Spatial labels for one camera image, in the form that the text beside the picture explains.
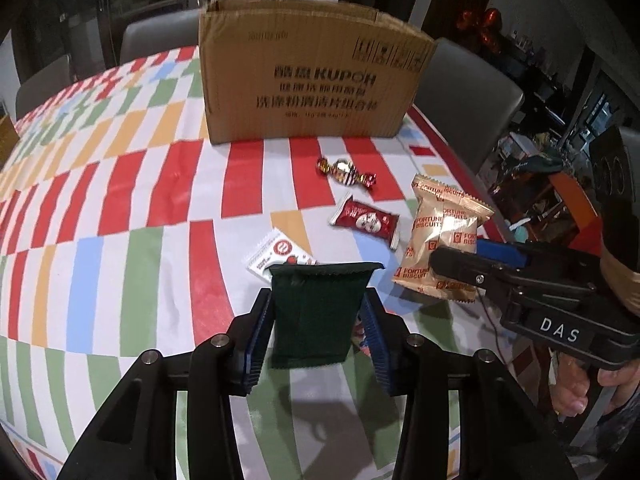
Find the gold fortune biscuit packet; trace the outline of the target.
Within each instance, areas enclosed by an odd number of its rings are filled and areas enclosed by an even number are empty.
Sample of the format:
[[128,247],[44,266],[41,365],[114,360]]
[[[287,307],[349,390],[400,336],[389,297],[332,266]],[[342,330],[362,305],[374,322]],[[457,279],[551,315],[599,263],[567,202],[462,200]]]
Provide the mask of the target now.
[[495,211],[482,200],[424,174],[416,174],[411,186],[418,206],[410,240],[393,282],[426,296],[474,301],[473,286],[436,273],[430,258],[439,247],[476,252],[477,228]]

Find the grey dining chair left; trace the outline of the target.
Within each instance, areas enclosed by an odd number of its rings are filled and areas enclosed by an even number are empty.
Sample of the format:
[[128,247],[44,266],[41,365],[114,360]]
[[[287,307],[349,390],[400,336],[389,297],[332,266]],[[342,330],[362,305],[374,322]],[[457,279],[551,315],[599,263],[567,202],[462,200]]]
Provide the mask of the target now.
[[15,101],[16,119],[22,119],[73,82],[72,59],[69,54],[64,54],[35,73],[18,89]]

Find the dark green snack packet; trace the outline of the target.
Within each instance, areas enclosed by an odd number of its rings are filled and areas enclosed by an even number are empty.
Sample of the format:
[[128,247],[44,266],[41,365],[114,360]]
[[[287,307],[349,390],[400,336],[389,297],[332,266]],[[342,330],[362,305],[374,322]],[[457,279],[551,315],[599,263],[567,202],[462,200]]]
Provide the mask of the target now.
[[281,370],[343,362],[379,262],[270,266],[274,307],[271,366]]

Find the white red sachet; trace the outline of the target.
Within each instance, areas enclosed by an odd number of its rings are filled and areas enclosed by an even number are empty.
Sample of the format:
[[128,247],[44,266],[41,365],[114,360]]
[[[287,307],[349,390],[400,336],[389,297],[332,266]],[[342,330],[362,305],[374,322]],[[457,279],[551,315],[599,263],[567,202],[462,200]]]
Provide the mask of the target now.
[[271,282],[270,268],[276,264],[315,264],[317,260],[286,234],[273,228],[244,259],[250,273]]

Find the small brown closed box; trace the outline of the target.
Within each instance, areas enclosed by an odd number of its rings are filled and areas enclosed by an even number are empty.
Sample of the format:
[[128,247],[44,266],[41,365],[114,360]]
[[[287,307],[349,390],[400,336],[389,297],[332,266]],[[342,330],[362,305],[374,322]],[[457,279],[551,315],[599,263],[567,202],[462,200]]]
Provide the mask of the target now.
[[2,116],[0,118],[0,169],[8,161],[19,140],[20,136],[15,130],[11,117],[9,115]]

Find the twisted wrapper candy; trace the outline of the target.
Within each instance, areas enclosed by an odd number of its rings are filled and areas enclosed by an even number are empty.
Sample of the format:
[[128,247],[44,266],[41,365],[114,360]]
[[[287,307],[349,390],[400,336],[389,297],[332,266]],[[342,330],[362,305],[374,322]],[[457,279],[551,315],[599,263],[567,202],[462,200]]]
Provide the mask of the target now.
[[360,172],[356,166],[347,159],[337,159],[329,162],[321,156],[317,160],[317,169],[320,174],[333,178],[336,182],[345,186],[359,185],[367,190],[376,185],[376,175],[370,172]]

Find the grey dining chair right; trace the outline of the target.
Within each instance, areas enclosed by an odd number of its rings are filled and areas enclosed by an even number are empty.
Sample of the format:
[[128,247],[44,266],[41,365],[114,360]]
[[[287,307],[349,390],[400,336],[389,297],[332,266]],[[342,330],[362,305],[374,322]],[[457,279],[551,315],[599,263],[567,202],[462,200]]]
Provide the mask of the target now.
[[435,42],[414,104],[469,170],[479,172],[524,102],[523,90],[478,55]]

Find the colourful checked tablecloth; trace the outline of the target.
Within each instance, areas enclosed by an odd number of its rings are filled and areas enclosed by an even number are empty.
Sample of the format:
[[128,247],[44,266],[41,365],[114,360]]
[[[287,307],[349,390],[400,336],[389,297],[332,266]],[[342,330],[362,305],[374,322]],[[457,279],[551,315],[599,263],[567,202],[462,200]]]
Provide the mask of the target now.
[[320,262],[382,263],[384,306],[442,348],[512,356],[485,306],[396,286],[400,252],[329,224],[345,189],[320,156],[374,172],[358,200],[404,230],[415,174],[480,192],[418,110],[390,139],[213,145],[198,50],[180,48],[76,82],[16,128],[1,173],[1,426],[40,479],[143,350],[188,352],[250,308],[264,281],[247,258],[272,230]]

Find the open cardboard box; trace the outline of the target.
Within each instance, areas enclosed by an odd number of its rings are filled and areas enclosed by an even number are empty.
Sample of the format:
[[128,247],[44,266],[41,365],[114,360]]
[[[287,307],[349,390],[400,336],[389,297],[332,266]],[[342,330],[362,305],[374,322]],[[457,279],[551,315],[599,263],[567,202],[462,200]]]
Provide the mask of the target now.
[[212,0],[198,18],[213,144],[390,138],[435,51],[422,30],[352,3]]

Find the red foil balloon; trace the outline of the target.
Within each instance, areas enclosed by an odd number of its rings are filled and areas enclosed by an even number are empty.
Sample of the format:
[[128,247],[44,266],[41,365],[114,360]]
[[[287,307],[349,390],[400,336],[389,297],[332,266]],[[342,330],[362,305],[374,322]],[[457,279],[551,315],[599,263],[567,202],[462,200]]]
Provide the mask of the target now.
[[496,8],[462,11],[456,21],[457,40],[462,47],[478,53],[501,51],[502,14]]

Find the red candy packet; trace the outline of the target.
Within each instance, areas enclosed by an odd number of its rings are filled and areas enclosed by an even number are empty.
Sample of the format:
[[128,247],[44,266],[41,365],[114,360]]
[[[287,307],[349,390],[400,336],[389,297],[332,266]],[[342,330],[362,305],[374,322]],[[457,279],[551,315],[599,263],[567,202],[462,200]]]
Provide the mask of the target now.
[[399,216],[367,203],[347,193],[329,216],[330,226],[351,229],[384,240],[391,250],[399,245]]

